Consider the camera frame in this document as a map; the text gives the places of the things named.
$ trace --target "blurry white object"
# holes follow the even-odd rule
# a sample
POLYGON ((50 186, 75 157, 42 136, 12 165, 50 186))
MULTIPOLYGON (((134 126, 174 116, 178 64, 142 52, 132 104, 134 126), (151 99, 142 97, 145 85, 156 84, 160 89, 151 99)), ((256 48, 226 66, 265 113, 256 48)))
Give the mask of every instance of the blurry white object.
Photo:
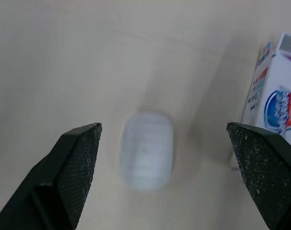
POLYGON ((173 125, 162 114, 140 112, 126 123, 122 137, 120 172, 130 187, 156 190, 171 179, 173 125))

